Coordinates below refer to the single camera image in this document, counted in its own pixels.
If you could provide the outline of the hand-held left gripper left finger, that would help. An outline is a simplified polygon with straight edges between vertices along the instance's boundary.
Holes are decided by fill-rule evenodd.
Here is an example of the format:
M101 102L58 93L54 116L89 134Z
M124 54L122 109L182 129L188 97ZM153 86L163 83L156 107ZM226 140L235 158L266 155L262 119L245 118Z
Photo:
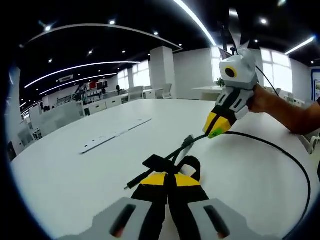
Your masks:
M131 197L123 197L93 218L92 226L61 240L158 240L166 217L165 173L143 180Z

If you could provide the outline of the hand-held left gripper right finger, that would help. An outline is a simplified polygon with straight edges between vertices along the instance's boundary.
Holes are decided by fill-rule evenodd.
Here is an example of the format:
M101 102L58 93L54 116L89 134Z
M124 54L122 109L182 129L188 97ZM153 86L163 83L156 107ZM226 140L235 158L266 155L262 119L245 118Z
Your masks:
M247 220L217 198L210 199L195 179L175 174L168 204L181 240L274 240L249 228Z

